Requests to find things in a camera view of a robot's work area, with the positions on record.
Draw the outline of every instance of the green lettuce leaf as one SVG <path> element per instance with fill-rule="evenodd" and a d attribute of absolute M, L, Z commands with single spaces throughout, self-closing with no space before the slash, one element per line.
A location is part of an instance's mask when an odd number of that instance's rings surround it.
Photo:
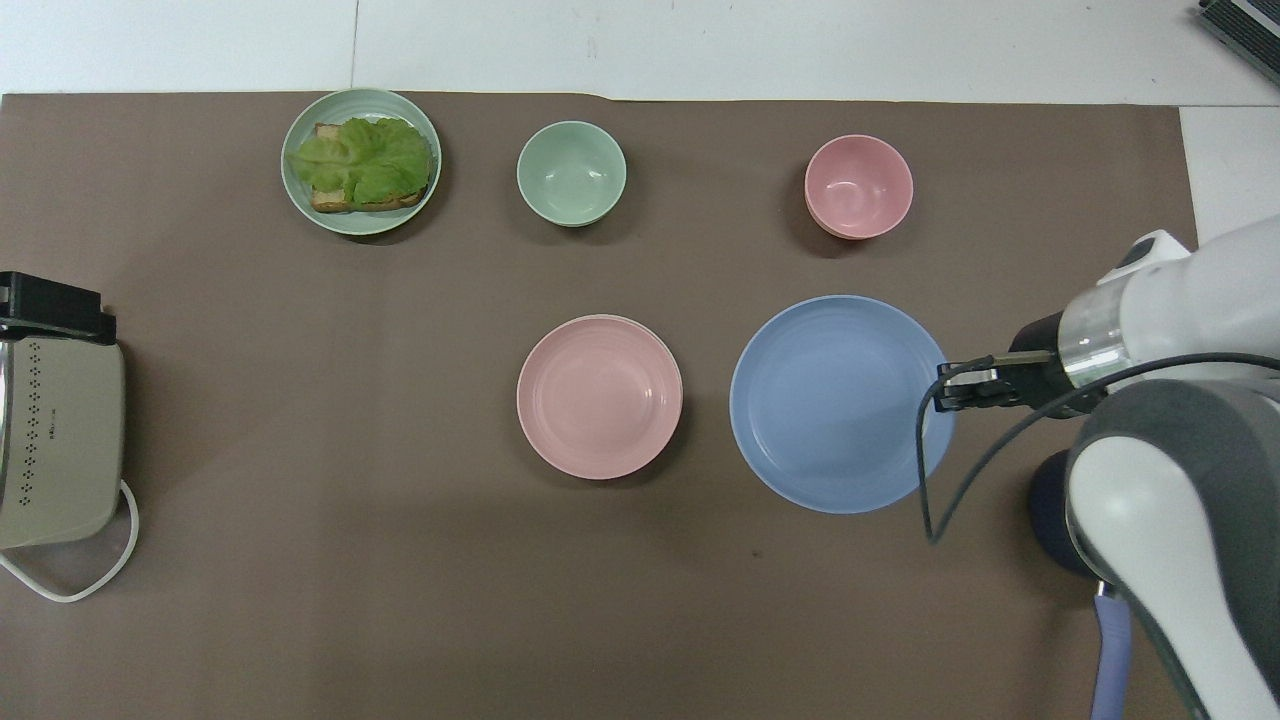
<path fill-rule="evenodd" d="M 302 182 L 321 192 L 342 188 L 356 205 L 413 195 L 431 177 L 426 141 L 399 118 L 352 118 L 337 140 L 312 137 L 288 160 Z"/>

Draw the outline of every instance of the blue handle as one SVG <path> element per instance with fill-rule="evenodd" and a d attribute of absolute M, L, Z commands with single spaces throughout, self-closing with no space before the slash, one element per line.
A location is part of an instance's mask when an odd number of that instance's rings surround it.
<path fill-rule="evenodd" d="M 1098 679 L 1093 685 L 1093 712 L 1089 720 L 1121 720 L 1124 693 L 1129 685 L 1129 659 L 1133 652 L 1133 629 L 1129 603 L 1107 594 L 1093 596 L 1102 632 L 1098 657 Z"/>

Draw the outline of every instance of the black cable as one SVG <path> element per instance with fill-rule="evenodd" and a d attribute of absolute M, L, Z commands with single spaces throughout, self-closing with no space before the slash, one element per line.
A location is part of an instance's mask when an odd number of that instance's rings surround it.
<path fill-rule="evenodd" d="M 978 478 L 978 474 L 982 473 L 983 468 L 986 468 L 991 462 L 991 460 L 996 457 L 996 455 L 1001 450 L 1005 448 L 1005 446 L 1012 442 L 1014 438 L 1021 434 L 1021 432 L 1025 430 L 1027 428 L 1032 427 L 1032 424 L 1034 424 L 1037 420 L 1041 420 L 1050 413 L 1053 413 L 1066 406 L 1068 404 L 1070 404 L 1071 401 L 1076 400 L 1080 396 L 1105 388 L 1108 384 L 1117 383 L 1120 380 L 1125 380 L 1137 375 L 1142 375 L 1144 373 L 1164 370 L 1166 368 L 1176 368 L 1179 365 L 1196 365 L 1199 363 L 1235 363 L 1240 365 L 1256 365 L 1258 368 L 1267 368 L 1270 370 L 1280 373 L 1280 360 L 1275 357 L 1267 357 L 1265 355 L 1251 355 L 1248 352 L 1194 352 L 1189 355 L 1174 355 L 1172 357 L 1164 357 L 1160 360 L 1152 360 L 1149 363 L 1142 363 L 1132 368 L 1125 368 L 1124 370 L 1111 373 L 1110 375 L 1098 378 L 1091 383 L 1083 384 L 1073 389 L 1071 392 L 1064 393 L 1057 398 L 1050 401 L 1048 404 L 1036 409 L 1036 411 L 1030 413 L 1029 415 L 1019 420 L 1014 427 L 1009 428 L 1009 430 L 1006 430 L 1005 434 L 1000 437 L 1000 439 L 993 442 L 991 447 L 988 447 L 987 451 L 982 454 L 978 461 L 974 462 L 973 468 L 969 469 L 964 479 L 960 482 L 960 487 L 956 489 L 955 497 L 951 498 L 951 503 L 947 506 L 947 511 L 942 515 L 942 520 L 938 523 L 937 532 L 934 532 L 933 521 L 929 516 L 929 501 L 924 482 L 925 480 L 924 413 L 925 410 L 928 410 L 929 404 L 933 401 L 933 396 L 938 392 L 938 389 L 942 387 L 943 383 L 946 383 L 948 379 L 960 373 L 974 369 L 983 369 L 982 363 L 989 360 L 991 356 L 988 355 L 987 357 L 973 360 L 970 363 L 964 363 L 961 365 L 957 365 L 952 372 L 948 372 L 938 377 L 938 379 L 934 380 L 932 386 L 929 386 L 929 389 L 925 391 L 924 398 L 920 401 L 920 406 L 918 407 L 915 414 L 915 460 L 920 483 L 920 509 L 924 515 L 924 536 L 928 538 L 929 544 L 937 544 L 938 541 L 942 539 L 942 533 L 946 532 L 947 525 L 951 523 L 951 516 L 955 515 L 956 506 L 960 505 L 960 500 L 963 500 L 964 495 L 969 491 L 969 486 L 973 484 L 973 482 Z"/>

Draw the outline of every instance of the light green dish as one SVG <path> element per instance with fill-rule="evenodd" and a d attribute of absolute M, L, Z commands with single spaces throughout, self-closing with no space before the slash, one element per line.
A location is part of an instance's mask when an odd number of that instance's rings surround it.
<path fill-rule="evenodd" d="M 422 135 L 434 167 L 426 182 L 426 192 L 417 205 L 381 213 L 317 213 L 311 208 L 311 186 L 298 179 L 289 167 L 288 154 L 315 135 L 316 123 L 342 124 L 351 118 L 365 118 L 370 122 L 378 122 L 379 118 L 399 118 Z M 289 200 L 312 223 L 342 234 L 376 234 L 404 224 L 426 205 L 440 182 L 443 161 L 440 136 L 435 133 L 431 120 L 426 119 L 417 105 L 387 90 L 356 87 L 325 95 L 293 120 L 288 135 L 284 136 L 284 146 L 280 147 L 280 179 L 284 181 Z"/>
<path fill-rule="evenodd" d="M 516 161 L 525 202 L 564 227 L 599 220 L 627 184 L 627 160 L 609 133 L 591 123 L 563 120 L 534 133 Z"/>

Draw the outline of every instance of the open-faced sandwich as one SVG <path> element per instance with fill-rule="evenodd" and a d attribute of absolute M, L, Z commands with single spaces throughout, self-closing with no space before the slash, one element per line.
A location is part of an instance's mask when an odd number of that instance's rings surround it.
<path fill-rule="evenodd" d="M 316 123 L 315 137 L 288 159 L 311 186 L 311 206 L 320 213 L 412 208 L 422 200 L 433 165 L 426 141 L 399 118 Z"/>

